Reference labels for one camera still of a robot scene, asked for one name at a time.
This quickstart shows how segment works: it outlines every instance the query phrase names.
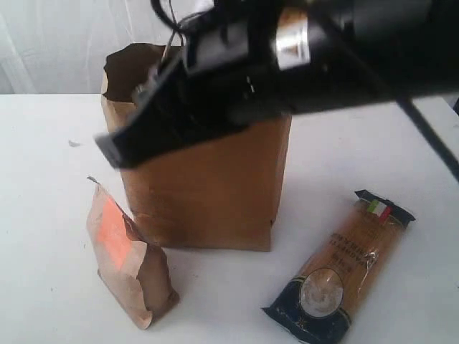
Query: paper bag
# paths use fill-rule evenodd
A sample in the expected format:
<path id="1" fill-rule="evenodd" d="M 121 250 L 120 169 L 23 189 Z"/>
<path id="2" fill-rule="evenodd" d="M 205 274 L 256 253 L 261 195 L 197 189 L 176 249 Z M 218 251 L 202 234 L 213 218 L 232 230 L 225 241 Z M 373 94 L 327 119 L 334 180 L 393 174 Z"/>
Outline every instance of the paper bag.
<path id="1" fill-rule="evenodd" d="M 102 106 L 110 132 L 128 121 L 131 95 L 162 51 L 132 44 L 107 57 Z M 269 251 L 289 130 L 290 118 L 266 121 L 121 171 L 142 236 L 165 247 Z"/>
<path id="2" fill-rule="evenodd" d="M 100 278 L 140 329 L 178 302 L 163 250 L 139 239 L 136 225 L 99 184 L 87 230 Z"/>

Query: italian flag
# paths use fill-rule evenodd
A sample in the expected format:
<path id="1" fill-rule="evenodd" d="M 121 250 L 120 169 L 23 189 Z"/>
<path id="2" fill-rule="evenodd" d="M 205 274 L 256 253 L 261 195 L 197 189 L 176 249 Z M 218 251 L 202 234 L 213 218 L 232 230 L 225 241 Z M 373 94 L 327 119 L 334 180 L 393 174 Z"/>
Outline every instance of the italian flag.
<path id="1" fill-rule="evenodd" d="M 367 209 L 369 213 L 372 213 L 378 216 L 381 222 L 386 221 L 387 217 L 389 217 L 390 215 L 391 210 L 392 209 L 390 209 L 389 206 L 382 203 L 381 201 L 378 201 L 377 199 L 373 200 Z"/>

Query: white wall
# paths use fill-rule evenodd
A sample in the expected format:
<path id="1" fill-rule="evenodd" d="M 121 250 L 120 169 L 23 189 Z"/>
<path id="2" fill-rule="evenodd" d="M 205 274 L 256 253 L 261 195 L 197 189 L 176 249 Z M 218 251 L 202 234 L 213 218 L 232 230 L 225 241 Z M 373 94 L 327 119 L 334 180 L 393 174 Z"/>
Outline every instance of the white wall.
<path id="1" fill-rule="evenodd" d="M 98 93 L 107 54 L 169 35 L 149 0 L 0 0 L 0 94 Z"/>

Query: white tabletop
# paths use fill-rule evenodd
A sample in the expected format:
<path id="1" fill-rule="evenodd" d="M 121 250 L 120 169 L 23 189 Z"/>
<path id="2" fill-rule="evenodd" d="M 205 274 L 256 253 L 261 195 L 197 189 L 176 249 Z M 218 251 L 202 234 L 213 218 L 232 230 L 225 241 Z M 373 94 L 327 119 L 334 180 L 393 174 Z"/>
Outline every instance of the white tabletop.
<path id="1" fill-rule="evenodd" d="M 417 102 L 459 155 L 459 117 Z M 167 249 L 181 302 L 138 330 L 96 275 L 85 221 L 98 179 L 98 95 L 0 96 L 2 343 L 296 343 L 262 311 L 367 188 L 417 221 L 343 343 L 457 343 L 459 185 L 395 105 L 295 118 L 271 253 Z M 80 143 L 70 147 L 69 140 Z"/>

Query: robotic arm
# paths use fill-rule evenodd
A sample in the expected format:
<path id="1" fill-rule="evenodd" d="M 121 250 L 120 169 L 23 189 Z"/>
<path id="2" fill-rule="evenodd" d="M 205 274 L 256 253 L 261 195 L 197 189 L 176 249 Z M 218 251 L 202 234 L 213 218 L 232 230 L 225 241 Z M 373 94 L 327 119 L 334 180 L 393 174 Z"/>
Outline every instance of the robotic arm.
<path id="1" fill-rule="evenodd" d="M 219 0 L 186 25 L 130 123 L 96 139 L 115 168 L 282 115 L 394 100 L 459 181 L 411 97 L 459 90 L 459 1 Z"/>

